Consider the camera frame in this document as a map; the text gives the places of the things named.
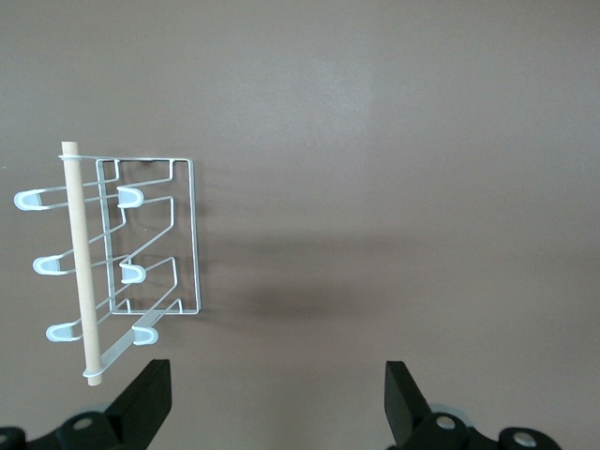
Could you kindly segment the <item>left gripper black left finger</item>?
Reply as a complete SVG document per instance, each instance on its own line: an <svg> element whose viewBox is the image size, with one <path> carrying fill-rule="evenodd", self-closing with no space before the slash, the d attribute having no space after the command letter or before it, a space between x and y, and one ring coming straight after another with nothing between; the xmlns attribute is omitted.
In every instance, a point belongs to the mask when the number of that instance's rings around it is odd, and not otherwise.
<svg viewBox="0 0 600 450"><path fill-rule="evenodd" d="M173 405L171 364L149 362L103 412L70 417L48 434L29 441L19 427L1 428L3 449L146 449Z"/></svg>

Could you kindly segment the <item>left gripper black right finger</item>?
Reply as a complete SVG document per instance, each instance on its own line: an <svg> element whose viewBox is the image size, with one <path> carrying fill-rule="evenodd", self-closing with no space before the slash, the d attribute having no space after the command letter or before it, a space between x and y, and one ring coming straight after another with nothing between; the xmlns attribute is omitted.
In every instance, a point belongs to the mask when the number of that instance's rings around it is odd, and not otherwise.
<svg viewBox="0 0 600 450"><path fill-rule="evenodd" d="M402 361L385 365L384 411L394 449L558 449L547 434L526 427L484 436L451 412L433 411Z"/></svg>

